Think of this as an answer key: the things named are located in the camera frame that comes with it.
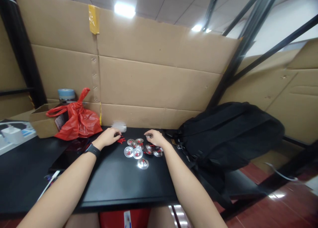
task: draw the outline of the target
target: cardboard wall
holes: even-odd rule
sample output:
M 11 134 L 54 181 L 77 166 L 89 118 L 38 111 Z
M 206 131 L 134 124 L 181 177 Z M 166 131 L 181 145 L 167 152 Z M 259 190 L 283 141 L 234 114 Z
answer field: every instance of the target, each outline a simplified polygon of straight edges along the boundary
M 299 51 L 278 52 L 227 89 L 220 103 L 248 101 L 279 119 L 289 137 L 311 144 L 318 139 L 318 40 Z M 243 60 L 242 70 L 259 56 Z M 301 151 L 283 144 L 252 162 L 268 174 Z
M 79 95 L 102 124 L 176 129 L 205 110 L 239 41 L 100 9 L 89 30 L 88 5 L 71 0 L 17 0 L 47 98 Z
M 26 88 L 0 17 L 0 91 Z M 0 97 L 0 120 L 32 109 L 28 93 Z

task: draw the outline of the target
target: tiled floor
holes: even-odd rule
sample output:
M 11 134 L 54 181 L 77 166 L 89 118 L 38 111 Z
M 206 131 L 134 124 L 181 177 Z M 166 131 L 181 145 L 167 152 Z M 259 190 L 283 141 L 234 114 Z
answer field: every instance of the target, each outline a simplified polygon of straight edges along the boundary
M 267 178 L 252 163 L 241 171 L 257 184 Z M 288 183 L 226 224 L 229 228 L 318 227 L 318 197 L 302 183 L 308 179 L 308 176 L 302 175 L 299 177 L 300 181 Z M 217 203 L 215 205 L 219 212 L 224 210 Z M 0 228 L 15 228 L 20 221 L 0 221 Z

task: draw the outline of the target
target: watch strap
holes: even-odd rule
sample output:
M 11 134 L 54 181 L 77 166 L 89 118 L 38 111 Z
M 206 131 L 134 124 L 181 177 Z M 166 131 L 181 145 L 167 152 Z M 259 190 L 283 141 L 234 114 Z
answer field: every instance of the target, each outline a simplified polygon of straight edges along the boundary
M 93 154 L 95 154 L 95 156 L 98 158 L 99 154 L 100 154 L 100 150 L 97 149 L 92 143 L 90 144 L 90 146 L 86 149 L 86 152 L 91 152 Z

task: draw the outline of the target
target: hand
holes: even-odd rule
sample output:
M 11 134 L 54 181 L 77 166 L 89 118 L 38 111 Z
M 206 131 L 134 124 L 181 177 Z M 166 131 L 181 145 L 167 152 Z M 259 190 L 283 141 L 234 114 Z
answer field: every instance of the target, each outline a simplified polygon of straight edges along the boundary
M 168 141 L 162 136 L 162 133 L 157 130 L 149 130 L 144 135 L 146 134 L 152 134 L 152 138 L 147 138 L 147 140 L 155 146 L 164 147 L 168 143 Z
M 99 150 L 102 150 L 103 147 L 109 146 L 109 145 L 113 144 L 114 142 L 116 142 L 118 139 L 120 139 L 121 135 L 122 134 L 119 131 L 119 129 L 108 128 L 100 136 L 98 136 L 98 138 L 96 140 L 94 140 L 92 142 L 92 144 L 96 148 L 98 148 Z

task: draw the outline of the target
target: ceiling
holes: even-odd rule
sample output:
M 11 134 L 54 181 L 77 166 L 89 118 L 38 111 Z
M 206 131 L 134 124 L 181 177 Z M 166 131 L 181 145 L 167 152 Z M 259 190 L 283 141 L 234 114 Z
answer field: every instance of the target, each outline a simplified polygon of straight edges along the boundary
M 204 16 L 210 0 L 75 0 L 93 4 L 100 8 L 114 9 L 117 2 L 127 3 L 136 7 L 136 15 L 176 25 L 192 28 L 203 24 Z M 236 15 L 249 0 L 218 0 L 212 15 L 209 29 L 222 33 L 230 25 Z M 286 0 L 276 0 L 275 5 Z

